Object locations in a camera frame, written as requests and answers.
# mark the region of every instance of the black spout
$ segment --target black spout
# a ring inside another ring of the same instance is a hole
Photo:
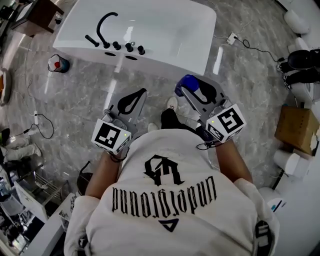
[[[138,47],[138,52],[139,52],[140,55],[144,55],[146,53],[146,51],[145,51],[145,49],[144,49],[144,47],[142,45],[140,45]]]
[[[117,51],[121,49],[121,45],[117,41],[114,41],[112,45],[114,49],[116,49]]]
[[[85,39],[87,39],[88,41],[90,41],[90,43],[92,43],[95,47],[99,46],[99,43],[96,42],[95,40],[93,40],[89,35],[85,35]]]
[[[107,13],[106,15],[104,15],[98,22],[98,25],[96,26],[96,34],[98,35],[98,37],[101,39],[102,43],[103,43],[103,47],[105,49],[109,48],[110,47],[110,43],[108,43],[104,37],[102,36],[102,34],[100,33],[100,27],[101,27],[101,24],[102,22],[105,21],[106,18],[108,18],[109,16],[111,15],[114,15],[114,16],[118,16],[118,13],[116,12],[109,12]]]
[[[129,42],[125,44],[125,48],[129,53],[131,53],[134,50],[131,43],[129,43]]]

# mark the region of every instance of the person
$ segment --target person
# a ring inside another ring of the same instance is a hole
[[[257,251],[259,220],[272,234],[264,240],[273,238],[264,254],[271,255],[279,223],[234,142],[215,148],[220,171],[213,170],[208,151],[196,148],[204,141],[179,122],[177,99],[167,106],[162,129],[151,123],[132,142],[121,173],[120,163],[102,153],[74,202],[64,255],[249,256]]]
[[[308,59],[309,56],[306,55],[306,53],[310,54],[312,58],[310,58],[310,61],[308,60],[307,62],[304,62],[303,59]],[[284,75],[282,77],[286,89],[291,90],[291,85],[296,83],[306,84],[316,83],[320,81],[320,51],[318,49],[314,49],[309,52],[303,50],[294,51],[289,55],[288,59],[291,57],[291,55],[293,55],[291,58],[291,62],[297,65],[299,68],[294,68],[290,66],[287,61],[276,66],[276,69],[282,73],[288,73],[294,70],[299,70],[296,73],[293,73],[291,75]]]
[[[36,154],[41,157],[41,150],[36,144],[30,144],[30,137],[16,138],[12,143],[0,145],[0,164],[8,161],[18,161],[21,158]]]

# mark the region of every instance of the black cable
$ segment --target black cable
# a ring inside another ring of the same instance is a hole
[[[32,126],[36,126],[36,127],[38,128],[39,133],[41,134],[41,136],[42,136],[43,138],[45,138],[45,139],[51,139],[51,138],[53,137],[54,133],[55,133],[54,124],[53,124],[53,123],[51,122],[51,120],[49,120],[44,114],[35,114],[34,116],[43,116],[45,119],[47,119],[47,120],[50,122],[50,124],[51,124],[51,126],[52,126],[52,129],[53,129],[53,132],[52,132],[52,134],[51,134],[50,137],[45,137],[45,136],[43,135],[43,133],[41,132],[39,126],[38,126],[37,124],[33,123],[33,124],[31,124],[31,126],[30,126],[29,129],[26,129],[24,132],[22,132],[22,133],[20,133],[20,134],[11,136],[11,137],[9,137],[9,139],[12,138],[12,137],[17,137],[17,136],[22,135],[22,134],[26,134],[27,132],[30,131],[30,129],[32,128]]]
[[[82,169],[81,169],[80,172],[79,172],[79,175],[84,171],[84,169],[87,168],[87,166],[88,166],[89,164],[90,164],[90,161],[88,161],[88,162],[85,164],[85,166],[82,167]]]
[[[115,163],[120,163],[120,162],[122,162],[123,160],[125,160],[125,159],[127,158],[128,152],[125,154],[125,157],[124,157],[124,158],[117,158],[114,154],[111,154],[111,153],[109,153],[109,154],[110,154],[110,158],[111,158],[111,160],[112,160],[113,162],[115,162]]]
[[[202,150],[202,151],[205,151],[205,150],[208,150],[208,149],[211,149],[211,148],[216,148],[216,147],[219,147],[220,145],[222,145],[222,143],[221,144],[219,144],[219,145],[207,145],[207,143],[212,143],[212,142],[214,142],[215,141],[215,139],[214,140],[211,140],[211,141],[205,141],[204,143],[200,143],[200,144],[198,144],[198,145],[196,145],[196,148],[198,149],[198,150]],[[205,145],[206,146],[206,149],[202,149],[202,148],[199,148],[199,146],[200,145]]]
[[[270,51],[267,51],[267,50],[260,50],[258,48],[254,48],[254,47],[250,47],[250,43],[247,39],[244,39],[243,41],[241,41],[240,39],[238,39],[236,36],[234,37],[235,39],[237,39],[239,42],[241,42],[243,44],[243,46],[247,49],[253,49],[253,50],[257,50],[261,53],[268,53],[270,54],[271,58],[273,59],[274,62],[282,62],[284,61],[285,59],[284,58],[280,58],[278,60],[275,60],[275,58],[272,56],[271,52]]]

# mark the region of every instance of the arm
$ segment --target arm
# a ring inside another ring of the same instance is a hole
[[[86,196],[101,199],[106,189],[116,183],[120,163],[111,160],[107,152],[103,152],[97,170],[93,174],[85,191]]]
[[[253,182],[252,176],[239,154],[232,139],[216,147],[220,171],[233,183],[243,178],[248,182]]]
[[[86,227],[99,202],[99,199],[90,196],[79,196],[74,201],[74,208],[64,240],[65,256],[78,256],[79,239],[86,235]]]

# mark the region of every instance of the marble floor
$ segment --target marble floor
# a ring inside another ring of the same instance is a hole
[[[284,22],[284,11],[273,0],[196,2],[216,11],[216,37],[240,32],[252,20],[238,35],[240,39],[249,40],[253,47],[268,50],[277,58],[288,55],[287,45],[295,34]],[[66,17],[75,0],[56,3]],[[91,161],[88,171],[93,171],[100,157],[101,149],[91,143],[91,135],[113,94],[127,88],[147,89],[146,104],[136,124],[143,134],[149,122],[160,125],[161,112],[166,108],[167,99],[174,95],[177,81],[130,69],[116,73],[113,66],[67,56],[52,47],[59,27],[54,34],[37,34],[34,38],[9,32],[2,66],[11,72],[14,91],[9,104],[0,107],[0,126],[9,127],[11,135],[15,135],[34,122],[28,111],[37,110],[49,118],[55,129],[52,139],[42,138],[36,130],[31,139],[43,152],[45,176],[54,182],[69,180],[74,190],[79,170]],[[220,46],[224,52],[219,73],[215,75],[213,66]],[[53,54],[60,54],[71,62],[67,73],[48,71],[48,59]],[[273,163],[273,154],[280,145],[274,133],[288,95],[276,63],[267,53],[246,49],[238,41],[228,45],[224,38],[213,38],[205,76],[219,82],[225,94],[240,107],[247,126],[234,141],[256,186],[270,186],[279,172]],[[185,99],[178,100],[178,119],[196,127],[197,113]],[[45,136],[51,134],[50,123],[41,117],[39,126]],[[217,166],[215,150],[210,149],[209,155],[212,164]]]

